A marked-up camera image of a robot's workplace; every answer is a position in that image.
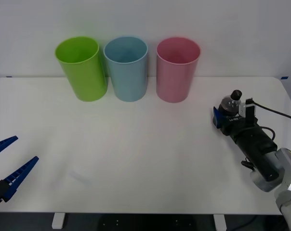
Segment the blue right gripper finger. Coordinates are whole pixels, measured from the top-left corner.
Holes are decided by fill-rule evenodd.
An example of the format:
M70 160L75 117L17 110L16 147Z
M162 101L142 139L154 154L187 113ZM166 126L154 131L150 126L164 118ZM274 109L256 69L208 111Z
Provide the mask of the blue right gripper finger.
M224 119L223 114L216 108L213 107L213 124L215 125L216 128L221 128L222 127L222 120Z

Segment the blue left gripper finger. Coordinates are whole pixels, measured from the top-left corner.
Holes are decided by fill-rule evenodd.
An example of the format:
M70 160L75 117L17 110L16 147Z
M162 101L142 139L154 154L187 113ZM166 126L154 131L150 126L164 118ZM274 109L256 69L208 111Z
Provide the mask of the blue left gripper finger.
M37 156L33 157L11 175L7 176L3 180L0 180L0 203L2 201L8 202L12 198L18 187L30 173L38 160L39 158Z
M16 140L18 140L18 137L12 136L10 138L0 141L0 152L2 152L4 149L6 149L9 145L11 145Z

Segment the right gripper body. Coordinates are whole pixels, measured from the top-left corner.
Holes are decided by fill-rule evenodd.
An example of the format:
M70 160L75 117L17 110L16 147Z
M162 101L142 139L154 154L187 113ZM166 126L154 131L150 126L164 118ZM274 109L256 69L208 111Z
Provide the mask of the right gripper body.
M225 136L238 138L240 136L254 136L259 133L258 119L253 114L242 116L228 116L219 112L220 131Z

